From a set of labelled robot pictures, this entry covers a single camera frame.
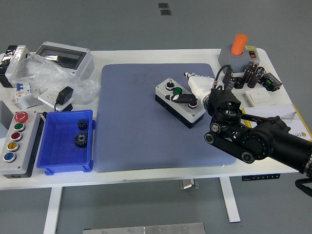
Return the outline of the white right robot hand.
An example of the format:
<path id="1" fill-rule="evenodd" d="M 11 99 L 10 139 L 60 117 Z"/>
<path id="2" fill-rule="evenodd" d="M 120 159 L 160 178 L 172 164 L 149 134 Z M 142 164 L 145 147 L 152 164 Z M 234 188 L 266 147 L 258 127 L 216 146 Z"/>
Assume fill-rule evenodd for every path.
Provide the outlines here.
<path id="1" fill-rule="evenodd" d="M 174 103 L 194 104 L 198 100 L 204 106 L 209 100 L 213 88 L 217 81 L 210 76 L 202 76 L 195 73 L 184 73 L 188 79 L 191 94 L 166 95 L 165 98 Z"/>

